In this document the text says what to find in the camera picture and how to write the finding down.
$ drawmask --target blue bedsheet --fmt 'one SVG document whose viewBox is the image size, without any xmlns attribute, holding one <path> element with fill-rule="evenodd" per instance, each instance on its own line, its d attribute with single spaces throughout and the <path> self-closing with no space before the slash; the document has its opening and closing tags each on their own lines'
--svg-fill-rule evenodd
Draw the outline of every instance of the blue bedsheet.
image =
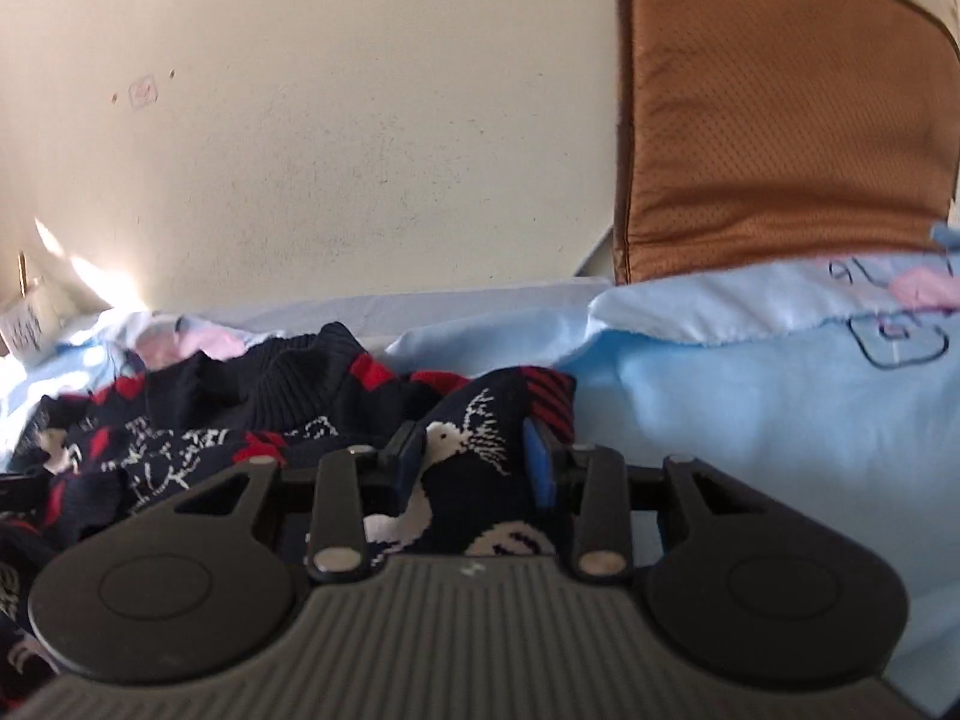
<svg viewBox="0 0 960 720">
<path fill-rule="evenodd" d="M 585 310 L 412 331 L 400 370 L 556 364 L 580 440 L 634 464 L 695 455 L 869 546 L 911 598 L 888 676 L 960 693 L 957 257 L 808 260 L 609 290 Z M 640 560 L 654 539 L 638 533 Z"/>
</svg>

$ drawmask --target pillow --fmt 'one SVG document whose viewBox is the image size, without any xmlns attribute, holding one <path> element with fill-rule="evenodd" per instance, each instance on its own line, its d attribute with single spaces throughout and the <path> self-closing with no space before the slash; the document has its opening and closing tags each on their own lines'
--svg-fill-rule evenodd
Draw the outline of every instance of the pillow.
<svg viewBox="0 0 960 720">
<path fill-rule="evenodd" d="M 929 250 L 960 57 L 909 0 L 621 0 L 621 283 Z"/>
</svg>

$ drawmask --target cartoon print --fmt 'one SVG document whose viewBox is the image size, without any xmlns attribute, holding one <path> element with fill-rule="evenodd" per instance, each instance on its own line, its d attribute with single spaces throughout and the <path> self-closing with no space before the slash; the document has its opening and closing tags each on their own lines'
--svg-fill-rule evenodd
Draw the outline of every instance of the cartoon print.
<svg viewBox="0 0 960 720">
<path fill-rule="evenodd" d="M 507 461 L 506 442 L 497 429 L 496 418 L 488 408 L 491 402 L 493 396 L 488 389 L 484 389 L 467 404 L 462 425 L 457 426 L 452 422 L 431 422 L 427 425 L 424 459 L 403 514 L 399 517 L 371 514 L 364 519 L 367 541 L 390 544 L 375 562 L 406 549 L 430 526 L 433 509 L 422 484 L 427 469 L 455 455 L 472 452 L 501 476 L 509 476 L 503 469 Z"/>
<path fill-rule="evenodd" d="M 953 280 L 953 266 L 949 258 L 944 256 L 942 261 L 944 272 L 940 274 L 934 269 L 911 269 L 905 274 L 882 274 L 882 267 L 877 262 L 848 257 L 845 260 L 831 261 L 829 273 L 834 279 L 851 285 L 866 282 L 889 290 L 896 298 L 898 293 L 915 293 L 917 271 L 920 270 L 925 274 L 929 271 L 939 281 Z M 928 279 L 928 275 L 923 276 L 923 279 Z M 912 305 L 916 306 L 918 303 L 913 301 Z M 877 370 L 900 370 L 911 365 L 928 365 L 949 352 L 950 338 L 942 327 L 942 322 L 952 314 L 952 310 L 925 310 L 922 313 L 910 310 L 889 316 L 855 317 L 847 321 L 847 328 L 870 365 Z"/>
<path fill-rule="evenodd" d="M 867 362 L 878 370 L 899 370 L 936 362 L 949 352 L 950 338 L 937 324 L 942 314 L 905 313 L 893 317 L 856 317 L 847 321 Z"/>
<path fill-rule="evenodd" d="M 909 311 L 960 309 L 960 278 L 930 268 L 914 268 L 890 283 L 890 293 Z"/>
</svg>

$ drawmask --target clothes pile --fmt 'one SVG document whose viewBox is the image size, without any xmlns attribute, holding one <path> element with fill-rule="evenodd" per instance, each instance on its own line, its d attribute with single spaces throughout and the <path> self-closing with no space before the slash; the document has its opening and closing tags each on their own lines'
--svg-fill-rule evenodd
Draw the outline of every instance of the clothes pile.
<svg viewBox="0 0 960 720">
<path fill-rule="evenodd" d="M 555 554 L 567 517 L 538 512 L 524 471 L 523 420 L 573 439 L 574 381 L 539 367 L 402 376 L 342 324 L 269 338 L 241 357 L 198 352 L 107 389 L 40 402 L 11 471 L 49 478 L 43 502 L 0 514 L 0 710 L 56 674 L 32 635 L 27 601 L 56 554 L 233 464 L 268 456 L 316 467 L 349 445 L 383 447 L 405 421 L 421 431 L 413 494 L 397 517 L 365 527 L 374 562 L 397 552 Z M 282 525 L 277 552 L 301 565 L 309 515 Z"/>
</svg>

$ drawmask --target red pattern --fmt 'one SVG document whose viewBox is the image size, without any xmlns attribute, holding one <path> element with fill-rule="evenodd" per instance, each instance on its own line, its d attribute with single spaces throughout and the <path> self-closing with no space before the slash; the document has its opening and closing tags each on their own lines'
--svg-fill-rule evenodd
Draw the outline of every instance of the red pattern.
<svg viewBox="0 0 960 720">
<path fill-rule="evenodd" d="M 448 395 L 455 389 L 467 384 L 469 379 L 464 378 L 459 373 L 450 373 L 446 370 L 418 370 L 411 374 L 410 381 L 421 382 L 435 389 L 441 395 Z"/>
<path fill-rule="evenodd" d="M 534 401 L 531 411 L 537 419 L 541 420 L 541 422 L 545 422 L 553 430 L 554 435 L 563 443 L 570 443 L 573 441 L 573 429 L 569 422 L 564 422 L 555 413 L 553 413 L 552 410 L 546 408 L 546 406 L 536 401 Z"/>
<path fill-rule="evenodd" d="M 568 422 L 573 420 L 573 406 L 570 404 L 569 398 L 560 396 L 555 391 L 549 391 L 545 386 L 541 386 L 539 382 L 532 379 L 527 380 L 527 389 L 530 389 L 531 394 L 551 405 L 558 416 Z"/>
<path fill-rule="evenodd" d="M 64 507 L 64 490 L 66 490 L 66 481 L 60 480 L 50 490 L 50 496 L 47 498 L 47 511 L 43 514 L 43 527 L 49 528 L 61 515 Z"/>
<path fill-rule="evenodd" d="M 96 391 L 93 395 L 90 395 L 90 399 L 98 406 L 102 406 L 107 402 L 107 396 L 112 391 L 113 386 L 105 386 L 104 389 L 98 389 L 98 391 Z"/>
<path fill-rule="evenodd" d="M 36 533 L 37 536 L 40 535 L 40 531 L 38 531 L 37 528 L 35 528 L 34 526 L 32 526 L 29 522 L 26 522 L 25 520 L 22 520 L 22 519 L 5 519 L 5 520 L 2 520 L 2 522 L 3 522 L 4 525 L 11 525 L 11 526 L 13 526 L 13 528 L 21 528 L 22 530 L 30 531 L 31 533 Z"/>
<path fill-rule="evenodd" d="M 136 376 L 121 376 L 113 385 L 118 394 L 127 400 L 133 400 L 142 391 L 145 378 L 142 373 Z"/>
<path fill-rule="evenodd" d="M 9 710 L 10 712 L 12 712 L 13 709 L 20 709 L 20 707 L 23 706 L 24 701 L 26 701 L 26 699 L 7 698 L 6 695 L 3 695 L 2 693 L 0 693 L 0 702 L 3 703 L 4 709 Z"/>
<path fill-rule="evenodd" d="M 381 384 L 386 384 L 395 378 L 394 372 L 381 365 L 366 352 L 357 357 L 350 366 L 350 373 L 360 382 L 363 389 L 370 392 Z"/>
<path fill-rule="evenodd" d="M 107 402 L 107 398 L 111 392 L 116 392 L 127 400 L 133 400 L 143 391 L 145 379 L 146 375 L 143 373 L 138 373 L 136 376 L 121 376 L 110 386 L 105 386 L 104 389 L 98 389 L 93 395 L 90 395 L 90 398 L 98 406 L 102 406 Z"/>
<path fill-rule="evenodd" d="M 100 428 L 90 439 L 90 459 L 96 460 L 110 444 L 109 428 Z"/>
<path fill-rule="evenodd" d="M 280 453 L 280 447 L 286 446 L 287 442 L 277 433 L 248 433 L 244 435 L 247 445 L 233 453 L 230 459 L 237 463 L 244 463 L 251 458 L 269 457 L 285 466 L 287 461 Z"/>
<path fill-rule="evenodd" d="M 532 401 L 531 413 L 564 443 L 573 441 L 573 379 L 542 367 L 522 367 Z"/>
</svg>

